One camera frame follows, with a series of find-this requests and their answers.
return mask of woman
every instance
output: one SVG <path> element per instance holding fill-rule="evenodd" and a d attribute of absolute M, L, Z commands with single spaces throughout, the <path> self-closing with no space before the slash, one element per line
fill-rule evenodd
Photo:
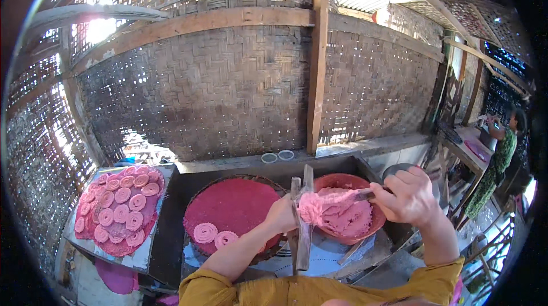
<path fill-rule="evenodd" d="M 179 305 L 447 305 L 463 259 L 459 258 L 451 222 L 432 195 L 430 179 L 422 169 L 411 167 L 387 177 L 384 183 L 394 194 L 372 183 L 372 202 L 380 206 L 388 220 L 419 228 L 425 246 L 426 267 L 417 269 L 406 285 L 379 290 L 307 276 L 233 285 L 266 241 L 297 227 L 293 202 L 286 196 L 272 205 L 263 223 L 217 250 L 181 282 Z"/>
<path fill-rule="evenodd" d="M 489 133 L 497 138 L 497 148 L 491 157 L 489 166 L 483 174 L 476 190 L 464 204 L 464 211 L 457 220 L 457 230 L 460 230 L 471 218 L 476 218 L 480 210 L 485 206 L 495 188 L 503 180 L 503 174 L 510 165 L 517 145 L 517 135 L 523 135 L 527 130 L 525 113 L 521 109 L 512 106 L 508 128 L 502 126 L 498 116 L 487 116 Z"/>

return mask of yellow shirt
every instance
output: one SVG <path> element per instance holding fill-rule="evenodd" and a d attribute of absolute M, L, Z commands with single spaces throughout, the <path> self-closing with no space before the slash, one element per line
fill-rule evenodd
<path fill-rule="evenodd" d="M 200 269 L 179 286 L 179 306 L 201 305 L 311 305 L 330 299 L 344 299 L 354 305 L 423 296 L 430 302 L 447 305 L 462 269 L 463 258 L 449 264 L 432 265 L 413 272 L 409 282 L 392 289 L 350 286 L 325 277 L 291 276 L 233 285 L 211 270 Z"/>

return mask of green patterned dress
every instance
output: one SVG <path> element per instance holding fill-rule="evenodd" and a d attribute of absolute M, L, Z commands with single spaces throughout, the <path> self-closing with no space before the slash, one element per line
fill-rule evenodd
<path fill-rule="evenodd" d="M 496 188 L 496 170 L 502 174 L 510 165 L 513 152 L 516 150 L 517 136 L 514 131 L 506 128 L 504 139 L 497 143 L 497 150 L 493 154 L 494 160 L 489 163 L 485 174 L 481 178 L 476 190 L 466 203 L 464 214 L 469 218 L 476 218 L 480 210 L 487 203 Z"/>

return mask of yellow sleeve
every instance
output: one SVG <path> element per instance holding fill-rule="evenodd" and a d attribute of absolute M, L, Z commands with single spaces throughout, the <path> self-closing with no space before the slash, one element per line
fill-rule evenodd
<path fill-rule="evenodd" d="M 459 281 L 464 257 L 448 264 L 431 265 L 415 270 L 409 282 L 401 287 L 389 289 L 395 298 L 422 296 L 430 302 L 448 305 Z"/>
<path fill-rule="evenodd" d="M 236 302 L 236 288 L 226 277 L 211 270 L 199 269 L 179 285 L 179 306 L 232 306 Z"/>

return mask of orange plastic bowl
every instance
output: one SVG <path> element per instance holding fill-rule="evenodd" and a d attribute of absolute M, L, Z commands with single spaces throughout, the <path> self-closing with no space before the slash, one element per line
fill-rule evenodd
<path fill-rule="evenodd" d="M 326 187 L 360 189 L 360 188 L 368 188 L 369 182 L 366 179 L 362 179 L 358 176 L 355 176 L 352 174 L 344 174 L 344 173 L 327 174 L 317 179 L 314 179 L 314 189 L 316 190 L 316 193 L 318 193 L 318 191 L 321 190 L 322 188 L 326 188 Z M 384 225 L 386 221 L 386 216 L 384 215 L 384 213 L 382 212 L 379 206 L 375 204 L 371 204 L 371 207 L 372 207 L 371 227 L 369 228 L 369 231 L 367 231 L 365 234 L 363 234 L 360 237 L 340 236 L 324 227 L 318 227 L 318 228 L 321 232 L 324 233 L 326 237 L 339 241 L 342 244 L 354 245 L 358 243 L 359 241 L 363 240 L 364 238 L 367 238 L 370 235 L 377 232 Z"/>

